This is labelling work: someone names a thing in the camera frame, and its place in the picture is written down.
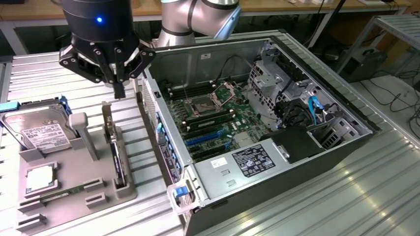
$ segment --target metal slotted surface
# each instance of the metal slotted surface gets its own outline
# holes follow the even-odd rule
[[[80,218],[40,235],[183,235],[177,215],[167,199],[167,187],[148,140],[132,87],[125,88],[127,98],[113,99],[113,90],[89,82],[57,63],[57,53],[16,57],[12,64],[8,101],[36,101],[65,95],[73,113],[85,112],[88,129],[103,125],[101,101],[112,103],[112,116],[123,129],[127,153],[132,168],[137,198]],[[0,235],[20,235],[13,230],[16,213],[19,145],[3,131],[0,143]]]
[[[420,17],[416,15],[379,16],[376,24],[420,50]]]
[[[264,34],[276,35],[281,39],[383,132],[329,172],[205,230],[200,235],[420,234],[420,153],[415,147],[420,145],[411,143],[412,137],[404,131],[399,131],[392,121],[383,120],[376,114],[377,111],[368,107],[371,106],[368,102],[363,98],[359,99],[357,93],[344,80],[287,34],[277,31],[268,31]],[[236,35],[235,38],[245,36],[249,37],[252,34]],[[141,117],[135,109],[132,89],[127,88],[127,99],[113,101],[111,88],[85,83],[79,76],[57,67],[56,59],[57,54],[15,59],[8,97],[29,101],[59,94],[67,95],[73,111],[87,112],[91,130],[101,125],[100,102],[103,100],[113,102],[113,116],[124,130],[139,197],[45,233],[85,235],[89,229],[95,229],[93,235],[183,235],[181,224],[172,213],[165,196],[165,185],[151,152]],[[0,179],[1,236],[19,234],[11,228],[13,221],[11,215],[16,211],[13,206],[16,149],[15,140],[4,135],[0,149],[4,160],[0,164],[0,175],[4,175]]]

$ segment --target motherboard chip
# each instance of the motherboard chip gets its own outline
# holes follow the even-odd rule
[[[252,138],[249,137],[248,133],[244,131],[233,136],[235,141],[237,142],[239,146],[247,147],[248,145],[253,144]]]
[[[209,97],[200,97],[192,100],[192,106],[199,113],[216,110],[216,106]]]

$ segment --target wooden desk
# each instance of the wooden desk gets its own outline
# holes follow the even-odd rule
[[[0,12],[3,10],[4,4],[0,4]]]
[[[291,4],[285,0],[240,0],[240,6],[243,12],[317,11],[320,7],[316,4]],[[325,4],[323,10],[329,10],[331,6]],[[140,0],[140,7],[132,10],[133,16],[160,14],[160,0]],[[60,6],[51,0],[27,0],[25,4],[5,5],[0,10],[0,16],[7,21],[65,19]]]
[[[325,17],[312,38],[311,46],[317,40],[327,21],[331,18],[337,1],[339,0],[336,0],[333,4],[325,4],[323,6],[320,12],[325,13]],[[399,14],[401,14],[411,3],[407,0],[396,1],[400,5]],[[287,0],[240,0],[240,6],[243,8],[241,16],[316,14],[320,8],[320,5],[312,3],[304,4],[297,2],[296,4],[291,4]],[[357,0],[347,0],[340,12],[384,10],[389,10],[387,4],[380,6],[365,6]],[[160,0],[140,0],[140,7],[132,10],[132,14],[135,21],[160,20]],[[3,8],[0,7],[0,18],[3,18],[3,21],[0,22],[0,30],[17,55],[27,54],[27,49],[20,42],[15,28],[67,25],[63,10],[60,6],[51,2],[51,0],[27,0],[25,4],[4,5]]]
[[[399,4],[400,8],[401,7],[407,7],[411,6],[412,3],[408,0],[396,0],[396,3]],[[384,8],[389,8],[388,4],[383,4],[383,5],[364,5],[361,2],[359,2],[357,0],[347,0],[343,6],[343,9],[369,9],[369,8],[379,8],[379,7],[384,7]]]

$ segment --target power supply label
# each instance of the power supply label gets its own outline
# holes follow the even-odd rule
[[[60,124],[52,124],[33,129],[27,129],[21,132],[39,150],[69,144]]]
[[[276,165],[261,145],[256,145],[232,154],[245,177],[255,176]]]

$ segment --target pcie slot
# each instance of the pcie slot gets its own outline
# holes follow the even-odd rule
[[[216,127],[209,127],[209,128],[207,128],[207,129],[199,130],[197,132],[191,132],[191,133],[188,133],[188,134],[184,134],[184,135],[183,135],[183,138],[184,138],[184,139],[192,139],[192,138],[195,138],[195,137],[199,137],[199,136],[201,136],[201,135],[205,135],[205,134],[208,134],[208,133],[211,133],[211,132],[216,132],[216,131],[217,131],[217,128],[216,128]]]
[[[187,146],[192,146],[192,145],[200,144],[200,143],[203,143],[203,142],[205,142],[208,140],[217,139],[217,138],[220,138],[221,133],[223,133],[223,130],[220,130],[220,131],[217,131],[217,132],[215,132],[212,134],[208,134],[208,135],[205,135],[203,137],[195,138],[195,139],[187,141],[185,145]]]
[[[216,153],[227,152],[229,150],[229,145],[231,145],[231,143],[227,143],[224,145],[213,147],[212,149],[193,153],[192,158],[193,159],[201,159],[203,157],[209,156],[209,155],[215,155]]]

